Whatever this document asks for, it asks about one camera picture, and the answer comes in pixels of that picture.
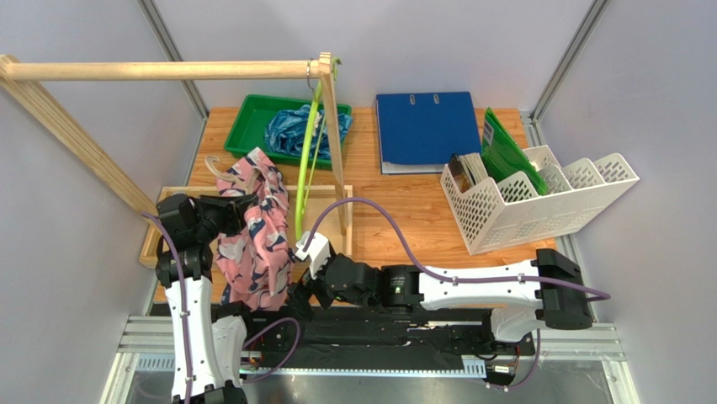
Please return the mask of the wooden hanger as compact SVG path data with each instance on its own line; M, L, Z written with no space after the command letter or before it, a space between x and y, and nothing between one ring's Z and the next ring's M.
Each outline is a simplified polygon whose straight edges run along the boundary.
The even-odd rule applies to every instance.
M240 179L236 174L228 173L228 172L222 172L219 169L215 167L215 164L220 159L216 156L209 155L204 159L204 164L207 167L207 169L210 171L210 173L213 174L215 178L218 178L222 181L225 181L227 183L231 183L233 185L236 185L239 189L243 189L247 194L254 194L254 185L256 181L258 180L260 172L253 167L250 170L250 175L248 179Z

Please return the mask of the pink patterned shorts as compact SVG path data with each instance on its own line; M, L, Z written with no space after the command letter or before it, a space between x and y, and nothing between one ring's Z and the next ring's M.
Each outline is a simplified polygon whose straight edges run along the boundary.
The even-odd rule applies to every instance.
M246 227L237 235L221 234L215 262L231 288L229 301L240 301L253 311L277 311L284 304L294 267L288 237L289 192L284 176L268 156L255 148L228 173L248 179L259 172L254 185L258 205L244 215ZM220 196L243 196L236 185L216 179Z

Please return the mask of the blue patterned shorts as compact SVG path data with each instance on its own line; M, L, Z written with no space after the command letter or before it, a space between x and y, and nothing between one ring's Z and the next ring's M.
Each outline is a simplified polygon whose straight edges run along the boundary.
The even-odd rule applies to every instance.
M298 109L282 109L277 112L265 127L263 139L267 150L287 156L301 157L310 112L311 106L308 104L302 105ZM317 117L314 119L315 132L311 136L311 153L313 153L316 148L317 141L319 140L318 130L323 124L323 121L323 113L321 111L317 112ZM353 117L350 114L339 113L338 124L340 139L344 141L353 124ZM318 158L330 160L329 147L327 128L324 127Z

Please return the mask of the green plastic hanger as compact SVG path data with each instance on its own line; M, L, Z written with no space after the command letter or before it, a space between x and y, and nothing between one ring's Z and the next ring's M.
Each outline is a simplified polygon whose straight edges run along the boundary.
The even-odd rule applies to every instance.
M336 195L339 199L343 199L345 196L342 143L335 94L335 67L340 64L340 60L333 57L330 52L322 52L318 56L318 61L309 61L307 64L306 77L308 79L316 77L319 83L312 89L313 98L300 157L300 171L295 199L295 235L298 240L301 239L304 233L303 220L316 166L316 159L310 156L310 152L318 153L320 149L319 146L311 145L311 139L314 134L318 134L320 140L323 138L328 139Z

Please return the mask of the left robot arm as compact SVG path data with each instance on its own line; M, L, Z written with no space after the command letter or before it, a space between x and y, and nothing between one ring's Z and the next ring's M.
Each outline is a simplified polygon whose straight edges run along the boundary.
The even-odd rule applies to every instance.
M239 375L247 327L240 316L212 317L210 244L245 229L244 215L257 203L255 194L174 194L145 215L161 233L156 276L172 318L173 403L247 402Z

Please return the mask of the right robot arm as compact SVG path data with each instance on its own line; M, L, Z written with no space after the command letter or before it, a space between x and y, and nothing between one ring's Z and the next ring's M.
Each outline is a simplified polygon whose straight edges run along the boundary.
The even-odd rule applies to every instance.
M316 273L306 270L289 287L286 305L307 321L315 315L312 300L323 309L341 302L395 319L441 310L486 309L482 322L489 337L516 343L541 327L591 327L589 294L580 267L550 248L540 248L535 258L518 263L464 269L375 268L335 253Z

